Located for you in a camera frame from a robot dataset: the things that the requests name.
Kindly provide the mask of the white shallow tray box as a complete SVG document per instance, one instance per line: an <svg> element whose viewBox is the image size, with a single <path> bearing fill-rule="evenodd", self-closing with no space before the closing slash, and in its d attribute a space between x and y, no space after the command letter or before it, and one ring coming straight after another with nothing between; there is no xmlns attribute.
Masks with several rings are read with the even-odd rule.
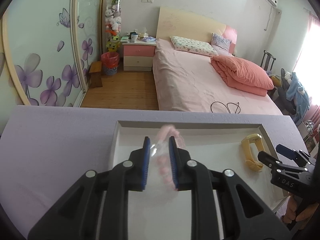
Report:
<svg viewBox="0 0 320 240"><path fill-rule="evenodd" d="M191 193L192 239L289 239L289 230L270 208L233 171L216 172L191 158L167 134L168 178L177 191ZM129 192L144 191L150 158L161 144L145 138L142 148L101 176L106 191L101 214L100 239L127 239Z"/></svg>

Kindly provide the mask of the blue plush robe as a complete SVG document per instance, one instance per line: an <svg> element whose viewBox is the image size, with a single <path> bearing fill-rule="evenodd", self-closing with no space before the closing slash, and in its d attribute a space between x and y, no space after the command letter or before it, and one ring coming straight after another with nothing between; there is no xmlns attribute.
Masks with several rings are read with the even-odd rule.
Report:
<svg viewBox="0 0 320 240"><path fill-rule="evenodd" d="M291 114L293 122L298 126L303 121L310 109L310 99L304 86L299 81L295 72L291 73L291 82L286 92L286 99L293 101L295 112Z"/></svg>

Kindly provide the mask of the purple tablecloth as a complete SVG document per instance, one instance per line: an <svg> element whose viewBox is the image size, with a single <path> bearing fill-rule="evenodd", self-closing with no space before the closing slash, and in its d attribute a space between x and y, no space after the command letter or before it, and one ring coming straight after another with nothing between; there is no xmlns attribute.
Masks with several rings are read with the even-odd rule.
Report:
<svg viewBox="0 0 320 240"><path fill-rule="evenodd" d="M288 116L17 106L1 136L1 205L26 237L34 224L88 170L104 172L125 161L144 138L174 125L191 157L209 169L236 172L275 210L283 193L268 168L245 165L241 141L258 133L277 145L305 150Z"/></svg>

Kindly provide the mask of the pink window curtain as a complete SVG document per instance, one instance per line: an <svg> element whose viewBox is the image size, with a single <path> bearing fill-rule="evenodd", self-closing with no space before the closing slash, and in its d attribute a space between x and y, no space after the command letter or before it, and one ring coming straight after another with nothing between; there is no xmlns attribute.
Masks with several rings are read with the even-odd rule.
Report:
<svg viewBox="0 0 320 240"><path fill-rule="evenodd" d="M309 15L308 28L294 72L309 95L310 108L305 120L319 125L319 19Z"/></svg>

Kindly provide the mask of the folded salmon pink quilt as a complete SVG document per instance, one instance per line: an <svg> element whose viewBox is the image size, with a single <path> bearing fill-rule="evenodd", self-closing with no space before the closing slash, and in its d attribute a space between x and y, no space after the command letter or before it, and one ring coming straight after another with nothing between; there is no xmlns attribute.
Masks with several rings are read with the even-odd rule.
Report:
<svg viewBox="0 0 320 240"><path fill-rule="evenodd" d="M210 62L229 87L258 96L266 96L269 90L274 89L272 80L263 68L251 61L219 55L212 57Z"/></svg>

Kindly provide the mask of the dark wooden chair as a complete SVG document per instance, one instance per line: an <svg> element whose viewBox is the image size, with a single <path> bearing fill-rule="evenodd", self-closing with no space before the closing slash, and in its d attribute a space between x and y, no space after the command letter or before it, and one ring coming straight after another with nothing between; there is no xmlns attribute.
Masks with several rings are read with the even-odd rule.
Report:
<svg viewBox="0 0 320 240"><path fill-rule="evenodd" d="M264 50L264 54L263 54L263 58L261 60L260 66L265 71L268 71L268 70L271 71L275 61L276 61L276 58L271 53Z"/></svg>

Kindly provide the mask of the bed with pink sheet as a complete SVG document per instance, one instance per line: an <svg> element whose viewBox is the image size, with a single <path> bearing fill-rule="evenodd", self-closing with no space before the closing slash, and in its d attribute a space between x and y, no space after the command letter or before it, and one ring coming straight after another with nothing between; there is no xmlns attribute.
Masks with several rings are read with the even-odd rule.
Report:
<svg viewBox="0 0 320 240"><path fill-rule="evenodd" d="M210 44L213 33L232 40L229 52ZM171 36L208 42L218 56L233 56L237 40L236 30L226 24L193 12L161 7L152 63L161 111L281 113L268 94L258 96L227 86L211 65L212 57L176 50Z"/></svg>

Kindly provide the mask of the light purple pillow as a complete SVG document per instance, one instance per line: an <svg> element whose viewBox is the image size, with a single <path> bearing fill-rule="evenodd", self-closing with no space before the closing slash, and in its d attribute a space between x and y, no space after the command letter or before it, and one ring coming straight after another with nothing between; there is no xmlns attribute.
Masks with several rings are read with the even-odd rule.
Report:
<svg viewBox="0 0 320 240"><path fill-rule="evenodd" d="M224 38L216 33L213 33L212 40L211 40L210 44L212 46L219 47L220 49L223 49L223 50L229 52L229 49L232 44L232 40Z"/></svg>

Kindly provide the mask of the small wooden stool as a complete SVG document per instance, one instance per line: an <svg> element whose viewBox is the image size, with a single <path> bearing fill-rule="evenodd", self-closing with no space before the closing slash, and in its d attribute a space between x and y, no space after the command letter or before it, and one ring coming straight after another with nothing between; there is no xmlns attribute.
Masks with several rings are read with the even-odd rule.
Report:
<svg viewBox="0 0 320 240"><path fill-rule="evenodd" d="M96 61L91 64L89 75L90 75L90 88L98 88L102 87L102 79L101 79L101 69L102 69L102 62Z"/></svg>

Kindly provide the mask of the floral white pillow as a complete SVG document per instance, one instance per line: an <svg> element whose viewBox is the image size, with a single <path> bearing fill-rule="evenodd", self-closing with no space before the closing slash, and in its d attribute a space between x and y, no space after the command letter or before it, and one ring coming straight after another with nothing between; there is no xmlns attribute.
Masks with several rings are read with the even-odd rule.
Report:
<svg viewBox="0 0 320 240"><path fill-rule="evenodd" d="M179 36L171 36L170 39L176 50L208 57L218 55L217 51L208 42L193 40Z"/></svg>

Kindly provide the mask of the red mesh trash bin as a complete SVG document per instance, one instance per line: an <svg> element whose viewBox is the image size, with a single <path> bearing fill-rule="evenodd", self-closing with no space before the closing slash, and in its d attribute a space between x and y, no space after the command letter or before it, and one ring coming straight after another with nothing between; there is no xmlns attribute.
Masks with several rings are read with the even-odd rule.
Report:
<svg viewBox="0 0 320 240"><path fill-rule="evenodd" d="M101 62L106 75L114 75L117 73L119 60L120 55L115 51L106 52L101 55Z"/></svg>

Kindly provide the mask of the pink white nightstand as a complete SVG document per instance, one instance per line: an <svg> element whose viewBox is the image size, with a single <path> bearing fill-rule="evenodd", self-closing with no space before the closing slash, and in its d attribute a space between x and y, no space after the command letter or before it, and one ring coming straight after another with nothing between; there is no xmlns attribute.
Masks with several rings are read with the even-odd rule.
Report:
<svg viewBox="0 0 320 240"><path fill-rule="evenodd" d="M151 72L156 42L123 43L123 69L127 72Z"/></svg>

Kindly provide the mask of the white mug on nightstand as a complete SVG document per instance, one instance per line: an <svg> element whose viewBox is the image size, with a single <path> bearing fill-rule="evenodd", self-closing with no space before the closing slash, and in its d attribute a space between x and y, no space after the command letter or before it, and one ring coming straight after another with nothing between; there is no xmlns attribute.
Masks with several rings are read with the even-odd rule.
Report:
<svg viewBox="0 0 320 240"><path fill-rule="evenodd" d="M139 37L139 35L137 33L131 33L130 42L131 43L136 43L138 41L138 37Z"/></svg>

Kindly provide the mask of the floral sliding wardrobe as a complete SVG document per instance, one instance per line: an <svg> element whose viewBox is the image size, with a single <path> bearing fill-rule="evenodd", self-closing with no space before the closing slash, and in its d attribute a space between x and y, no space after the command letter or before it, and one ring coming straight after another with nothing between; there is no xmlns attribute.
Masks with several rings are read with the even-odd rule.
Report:
<svg viewBox="0 0 320 240"><path fill-rule="evenodd" d="M31 105L81 105L100 56L100 7L101 0L12 0L5 47Z"/></svg>

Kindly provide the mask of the clear plush toy tube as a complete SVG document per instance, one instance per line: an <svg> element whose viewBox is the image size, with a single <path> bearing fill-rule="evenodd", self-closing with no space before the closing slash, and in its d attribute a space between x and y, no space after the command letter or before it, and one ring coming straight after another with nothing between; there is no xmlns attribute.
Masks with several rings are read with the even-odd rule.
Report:
<svg viewBox="0 0 320 240"><path fill-rule="evenodd" d="M117 51L121 32L121 0L106 0L104 44L106 52Z"/></svg>

